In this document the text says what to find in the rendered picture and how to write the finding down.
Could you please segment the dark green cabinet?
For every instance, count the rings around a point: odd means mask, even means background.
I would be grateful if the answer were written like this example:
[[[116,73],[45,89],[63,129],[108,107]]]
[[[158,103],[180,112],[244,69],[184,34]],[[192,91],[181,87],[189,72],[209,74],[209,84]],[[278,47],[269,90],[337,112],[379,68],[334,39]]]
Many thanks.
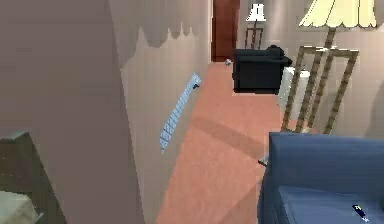
[[[0,191],[28,196],[38,224],[68,224],[28,132],[0,137]]]

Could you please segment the black remote control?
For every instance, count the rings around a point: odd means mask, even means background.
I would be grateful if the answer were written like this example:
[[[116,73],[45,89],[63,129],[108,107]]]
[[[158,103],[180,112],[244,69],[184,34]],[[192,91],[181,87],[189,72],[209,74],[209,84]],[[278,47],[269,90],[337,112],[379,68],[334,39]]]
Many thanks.
[[[369,219],[366,217],[366,214],[365,212],[362,210],[362,208],[359,206],[359,205],[352,205],[352,208],[354,209],[354,211],[361,217],[361,219],[368,223],[369,222]]]

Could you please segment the white shade floor lamp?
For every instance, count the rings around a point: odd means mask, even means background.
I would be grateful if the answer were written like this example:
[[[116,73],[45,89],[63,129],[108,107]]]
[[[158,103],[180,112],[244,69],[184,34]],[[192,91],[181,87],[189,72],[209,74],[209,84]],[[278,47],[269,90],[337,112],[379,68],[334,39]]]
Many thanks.
[[[253,3],[246,21],[252,22],[253,26],[246,28],[244,47],[260,49],[264,28],[258,27],[257,24],[266,21],[264,5],[262,3]]]

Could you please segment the dark red room door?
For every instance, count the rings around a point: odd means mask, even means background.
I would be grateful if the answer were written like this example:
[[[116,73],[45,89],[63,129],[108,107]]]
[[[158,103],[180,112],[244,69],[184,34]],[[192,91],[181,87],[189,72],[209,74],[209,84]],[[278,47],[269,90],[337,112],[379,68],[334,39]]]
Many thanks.
[[[240,0],[213,0],[211,60],[232,59],[236,49]]]

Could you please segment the cream shade floor lamp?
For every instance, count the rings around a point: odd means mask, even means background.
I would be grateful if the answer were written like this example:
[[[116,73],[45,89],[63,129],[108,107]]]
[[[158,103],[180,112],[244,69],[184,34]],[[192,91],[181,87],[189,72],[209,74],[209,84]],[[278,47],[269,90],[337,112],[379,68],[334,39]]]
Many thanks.
[[[344,94],[352,76],[359,56],[358,50],[338,49],[333,47],[333,40],[339,27],[343,28],[376,28],[374,12],[375,0],[313,0],[310,8],[301,19],[300,27],[327,27],[328,33],[323,47],[300,46],[294,67],[290,92],[281,124],[281,130],[295,133],[308,133],[312,130],[319,104],[334,58],[347,58],[347,64],[335,96],[330,115],[325,125],[324,134],[330,134],[339,113]],[[302,100],[300,113],[295,129],[289,129],[292,112],[301,73],[301,65],[305,54],[313,54],[314,60]]]

